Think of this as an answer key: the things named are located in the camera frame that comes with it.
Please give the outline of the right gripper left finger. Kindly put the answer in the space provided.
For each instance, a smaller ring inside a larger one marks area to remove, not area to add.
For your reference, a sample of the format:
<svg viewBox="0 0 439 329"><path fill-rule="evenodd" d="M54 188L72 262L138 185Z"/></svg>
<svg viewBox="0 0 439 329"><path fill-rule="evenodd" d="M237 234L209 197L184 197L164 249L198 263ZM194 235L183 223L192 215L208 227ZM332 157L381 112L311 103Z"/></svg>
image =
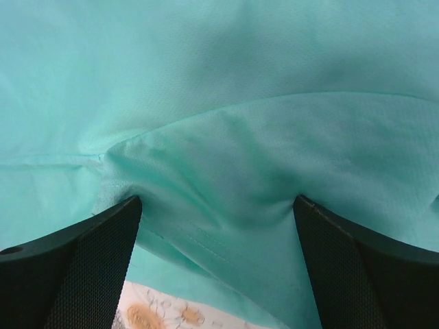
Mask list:
<svg viewBox="0 0 439 329"><path fill-rule="evenodd" d="M1 251L2 328L111 328L139 229L130 197Z"/></svg>

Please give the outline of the teal t shirt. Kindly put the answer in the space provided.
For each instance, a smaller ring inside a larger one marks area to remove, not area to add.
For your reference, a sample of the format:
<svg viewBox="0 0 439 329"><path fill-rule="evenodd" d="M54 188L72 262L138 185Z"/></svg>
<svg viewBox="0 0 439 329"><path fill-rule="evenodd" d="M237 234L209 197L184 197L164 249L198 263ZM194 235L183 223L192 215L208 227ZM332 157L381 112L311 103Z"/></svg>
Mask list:
<svg viewBox="0 0 439 329"><path fill-rule="evenodd" d="M131 195L129 280L318 328L296 196L438 250L438 2L2 1L1 246Z"/></svg>

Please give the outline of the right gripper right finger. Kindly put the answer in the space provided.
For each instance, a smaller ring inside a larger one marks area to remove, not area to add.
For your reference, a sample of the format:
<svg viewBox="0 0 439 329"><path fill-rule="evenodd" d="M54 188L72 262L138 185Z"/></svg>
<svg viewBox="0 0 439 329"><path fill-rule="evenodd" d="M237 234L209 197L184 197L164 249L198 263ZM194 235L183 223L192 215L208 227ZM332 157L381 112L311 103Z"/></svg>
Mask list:
<svg viewBox="0 0 439 329"><path fill-rule="evenodd" d="M438 253L349 221L303 195L294 218L323 328L438 327Z"/></svg>

